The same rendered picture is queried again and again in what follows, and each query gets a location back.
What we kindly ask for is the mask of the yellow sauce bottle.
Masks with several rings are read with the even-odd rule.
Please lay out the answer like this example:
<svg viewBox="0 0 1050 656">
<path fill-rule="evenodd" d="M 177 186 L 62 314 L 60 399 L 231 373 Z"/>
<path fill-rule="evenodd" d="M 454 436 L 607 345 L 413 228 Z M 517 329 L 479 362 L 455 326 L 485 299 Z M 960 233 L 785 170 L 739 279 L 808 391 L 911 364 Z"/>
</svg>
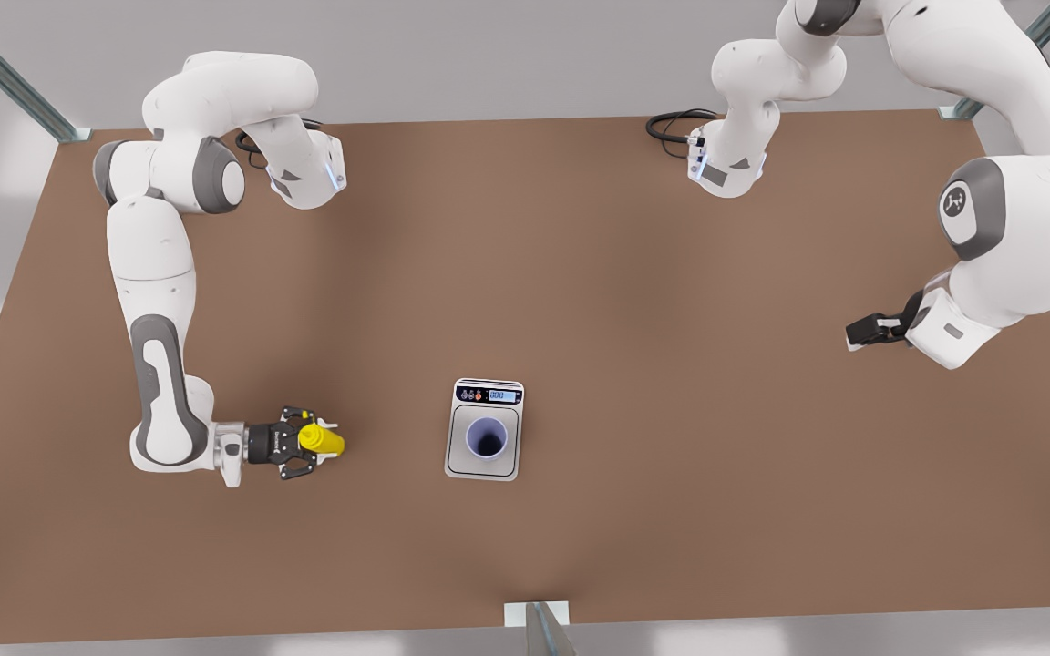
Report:
<svg viewBox="0 0 1050 656">
<path fill-rule="evenodd" d="M 317 421 L 301 427 L 297 441 L 304 451 L 316 454 L 338 457 L 345 451 L 345 440 Z"/>
</svg>

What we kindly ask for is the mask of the pale purple cup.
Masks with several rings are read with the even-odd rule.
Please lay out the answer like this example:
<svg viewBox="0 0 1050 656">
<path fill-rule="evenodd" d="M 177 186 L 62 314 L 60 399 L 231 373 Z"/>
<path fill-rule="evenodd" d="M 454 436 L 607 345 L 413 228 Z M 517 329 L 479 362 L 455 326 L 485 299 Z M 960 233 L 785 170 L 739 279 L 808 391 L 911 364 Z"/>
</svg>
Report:
<svg viewBox="0 0 1050 656">
<path fill-rule="evenodd" d="M 496 416 L 480 416 L 466 431 L 470 454 L 491 461 L 501 457 L 509 441 L 508 428 Z"/>
</svg>

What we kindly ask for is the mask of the white digital kitchen scale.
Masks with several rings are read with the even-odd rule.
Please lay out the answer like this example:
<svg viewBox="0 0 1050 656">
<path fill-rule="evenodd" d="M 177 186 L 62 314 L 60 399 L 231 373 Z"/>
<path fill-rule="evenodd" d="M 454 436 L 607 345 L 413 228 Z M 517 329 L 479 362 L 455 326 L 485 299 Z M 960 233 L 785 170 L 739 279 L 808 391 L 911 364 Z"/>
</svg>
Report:
<svg viewBox="0 0 1050 656">
<path fill-rule="evenodd" d="M 525 389 L 499 379 L 454 383 L 443 469 L 467 480 L 512 481 L 520 472 L 520 430 Z"/>
</svg>

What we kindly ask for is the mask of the silver frame post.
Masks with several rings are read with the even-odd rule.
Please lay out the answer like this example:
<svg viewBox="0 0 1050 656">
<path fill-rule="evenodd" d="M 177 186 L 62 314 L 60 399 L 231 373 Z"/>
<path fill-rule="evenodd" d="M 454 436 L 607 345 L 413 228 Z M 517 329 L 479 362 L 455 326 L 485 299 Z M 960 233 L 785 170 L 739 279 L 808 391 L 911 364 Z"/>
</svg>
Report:
<svg viewBox="0 0 1050 656">
<path fill-rule="evenodd" d="M 930 75 L 930 82 L 960 96 L 951 107 L 940 107 L 942 120 L 971 120 L 980 108 L 992 108 L 1012 123 L 1015 117 L 1041 117 L 1050 100 L 1037 109 L 1028 104 L 1035 93 L 1050 88 L 1050 67 L 1043 46 L 1050 42 L 1050 0 L 1025 31 L 991 3 L 959 3 L 964 10 L 959 24 L 942 22 L 944 75 Z"/>
<path fill-rule="evenodd" d="M 45 129 L 59 144 L 77 144 L 91 137 L 90 128 L 76 128 L 66 117 L 38 92 L 24 76 L 18 72 L 0 55 L 0 90 L 17 104 L 19 108 L 32 117 L 42 129 Z"/>
<path fill-rule="evenodd" d="M 503 605 L 504 626 L 524 627 L 526 656 L 578 656 L 566 627 L 570 626 L 567 600 Z"/>
</svg>

